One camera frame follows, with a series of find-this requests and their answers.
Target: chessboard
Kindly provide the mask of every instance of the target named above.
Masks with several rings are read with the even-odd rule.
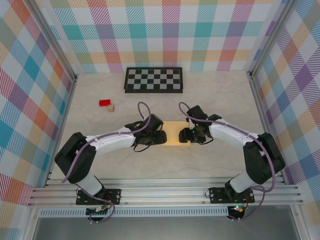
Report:
[[[182,67],[128,67],[124,92],[182,94]]]

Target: wooden cube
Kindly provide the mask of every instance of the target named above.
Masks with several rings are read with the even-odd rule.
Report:
[[[115,111],[115,106],[112,104],[108,105],[107,108],[110,113],[113,113]]]

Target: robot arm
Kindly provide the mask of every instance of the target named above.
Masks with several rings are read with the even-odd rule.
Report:
[[[238,199],[243,198],[244,191],[254,185],[264,184],[272,177],[271,166],[267,160],[267,156],[262,152],[261,147],[256,141],[249,136],[256,138],[266,149],[271,158],[275,173],[278,173],[285,167],[285,161],[274,138],[269,133],[265,132],[258,135],[256,133],[245,132],[228,124],[216,114],[211,116],[206,115],[198,105],[190,108],[187,111],[187,115],[194,119],[211,120],[213,122],[203,122],[187,118],[186,120],[189,122],[190,128],[184,128],[180,132],[179,141],[181,143],[191,141],[203,145],[208,143],[206,142],[206,137],[208,137],[212,140],[221,139],[239,149],[243,149],[245,171],[225,184],[221,199],[228,198],[229,201],[236,202]]]
[[[116,149],[133,147],[135,150],[138,145],[145,145],[148,148],[152,145],[165,143],[167,136],[162,131],[162,120],[154,114],[151,114],[150,117],[149,124],[140,132],[136,131],[147,124],[147,119],[127,124],[113,133],[103,134],[104,136],[107,135],[105,137],[102,137],[102,135],[83,136],[80,132],[76,132],[61,148],[54,161],[65,176],[71,170],[68,177],[71,184],[77,184],[92,196],[105,199],[104,186],[90,173],[95,157]],[[78,151],[89,142],[91,143],[79,154],[74,167],[71,169]]]

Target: yellow pad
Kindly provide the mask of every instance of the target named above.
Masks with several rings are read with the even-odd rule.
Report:
[[[191,146],[191,142],[179,142],[179,133],[182,129],[189,128],[186,121],[163,121],[162,130],[166,133],[166,143],[163,146]]]

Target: red block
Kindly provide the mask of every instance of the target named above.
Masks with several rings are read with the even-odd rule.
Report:
[[[100,100],[100,101],[99,101],[99,106],[100,106],[100,107],[109,106],[110,103],[111,103],[111,102],[110,102],[110,99]]]

